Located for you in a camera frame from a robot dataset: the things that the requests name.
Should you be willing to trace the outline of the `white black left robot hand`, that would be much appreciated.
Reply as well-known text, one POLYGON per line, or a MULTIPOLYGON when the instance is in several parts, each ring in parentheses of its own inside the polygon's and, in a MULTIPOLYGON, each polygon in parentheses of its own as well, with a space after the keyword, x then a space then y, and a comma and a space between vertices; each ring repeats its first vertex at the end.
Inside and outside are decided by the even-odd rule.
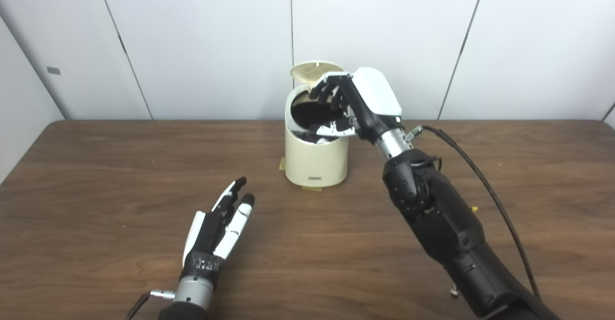
POLYGON ((238 199, 246 183, 244 176, 233 180, 209 212, 196 212, 184 247, 181 279, 218 282, 221 266, 239 241, 255 204, 250 193, 238 199))

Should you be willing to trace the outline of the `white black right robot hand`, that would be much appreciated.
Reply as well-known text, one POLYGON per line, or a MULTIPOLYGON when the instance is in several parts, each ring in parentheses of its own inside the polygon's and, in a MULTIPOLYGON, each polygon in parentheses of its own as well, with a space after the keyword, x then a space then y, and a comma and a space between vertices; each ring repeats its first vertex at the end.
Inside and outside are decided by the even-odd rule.
POLYGON ((343 112, 340 119, 310 125, 309 131, 317 135, 357 135, 375 145, 382 134, 402 129, 397 97, 382 72, 373 68, 327 72, 312 87, 309 98, 343 112))

